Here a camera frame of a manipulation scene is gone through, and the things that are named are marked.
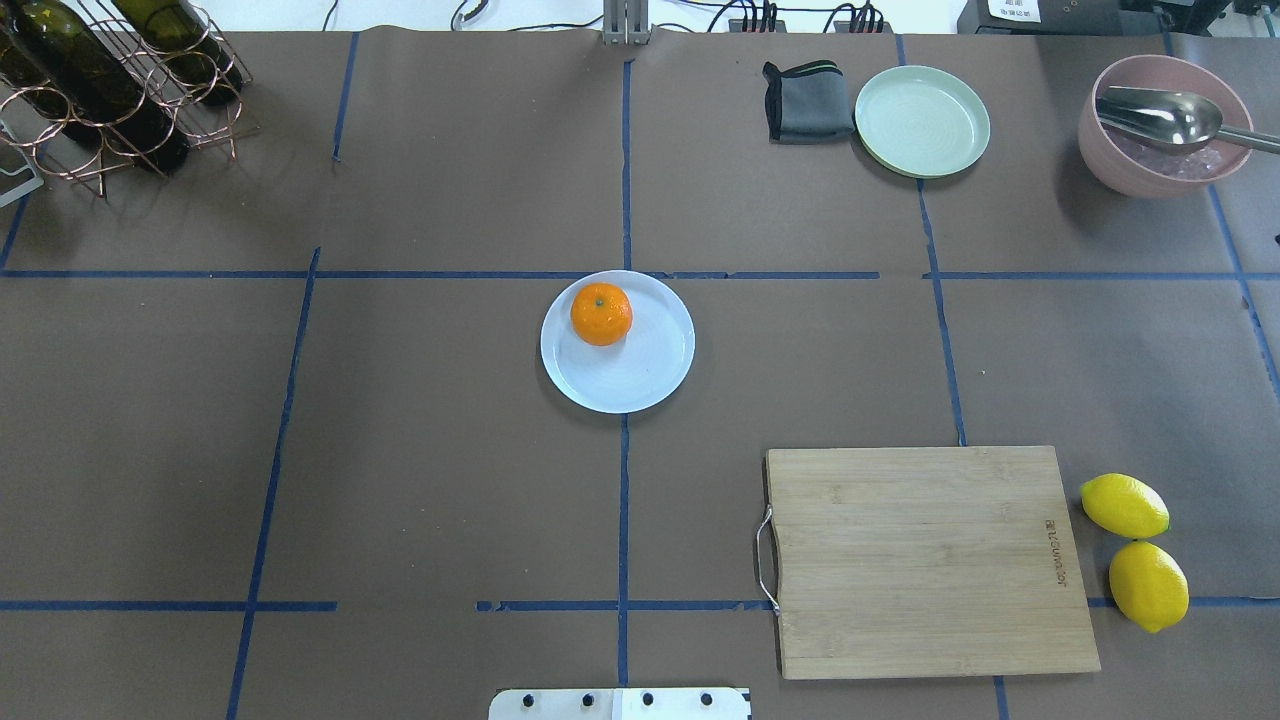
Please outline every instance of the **yellow lemon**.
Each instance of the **yellow lemon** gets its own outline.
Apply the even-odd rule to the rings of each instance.
[[[1169,509],[1146,483],[1120,473],[1098,475],[1080,486],[1084,514],[1126,538],[1149,538],[1169,529]]]
[[[1111,559],[1111,597],[1125,618],[1148,633],[1176,624],[1187,615],[1187,577],[1167,552],[1134,541]]]

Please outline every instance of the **cutting board handle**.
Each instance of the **cutting board handle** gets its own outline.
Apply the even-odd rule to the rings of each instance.
[[[764,533],[764,527],[768,525],[771,520],[773,520],[773,506],[768,505],[764,509],[764,519],[760,520],[760,527],[755,529],[755,582],[760,583],[760,589],[764,591],[764,597],[769,598],[769,605],[773,606],[773,615],[781,616],[782,607],[778,606],[778,601],[773,598],[773,593],[771,593],[768,585],[764,584],[764,561],[762,560],[760,548],[760,536]]]

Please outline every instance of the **wine bottle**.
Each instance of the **wine bottle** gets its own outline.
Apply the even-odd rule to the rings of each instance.
[[[47,87],[50,85],[49,76],[37,68],[31,59],[13,44],[8,32],[4,31],[8,26],[8,9],[4,5],[0,5],[0,79],[14,90],[23,87]],[[67,120],[61,132],[74,141],[76,145],[79,145],[90,152],[97,152],[97,149],[102,145],[102,133],[99,132],[97,128],[81,124],[76,119],[68,119],[70,117],[68,113],[69,108],[67,105],[67,99],[61,95],[51,91],[35,91],[23,94],[22,99],[26,100],[27,104],[46,120],[52,120],[55,123]]]
[[[209,28],[187,0],[111,0],[111,4],[151,47],[175,54],[165,60],[165,67],[180,82],[196,88],[216,82],[200,99],[205,105],[225,105],[236,100],[232,87],[237,91],[244,87],[239,69],[209,35]],[[223,69],[223,79],[218,77],[214,63]],[[204,90],[197,90],[197,95],[200,94]]]
[[[169,174],[187,159],[187,137],[138,81],[102,45],[84,20],[58,0],[0,0],[9,9],[14,44],[54,87],[92,123],[110,124],[125,142],[104,132],[113,149],[134,155],[140,168]]]

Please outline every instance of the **green plate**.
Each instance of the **green plate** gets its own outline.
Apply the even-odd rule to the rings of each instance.
[[[937,68],[890,68],[854,104],[858,136],[886,168],[941,178],[974,164],[991,140],[991,117],[972,87]]]

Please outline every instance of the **white floor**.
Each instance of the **white floor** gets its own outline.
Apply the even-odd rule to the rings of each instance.
[[[333,0],[197,0],[223,29],[320,29]],[[479,0],[466,0],[470,10]],[[833,8],[836,0],[782,0],[782,8]],[[366,29],[392,24],[413,29],[449,29],[458,0],[338,0],[329,22],[330,29]],[[463,29],[507,29],[539,23],[582,23],[598,17],[602,0],[490,0]],[[902,33],[952,33],[964,0],[882,0],[877,8],[893,29]],[[705,31],[717,8],[691,6],[677,0],[649,0],[652,23],[681,23]],[[727,31],[727,19],[741,17],[740,9],[730,10],[716,24],[717,32]],[[783,10],[788,32],[820,32],[827,13]],[[1228,13],[1215,23],[1220,36],[1267,37],[1270,31],[1262,18]]]

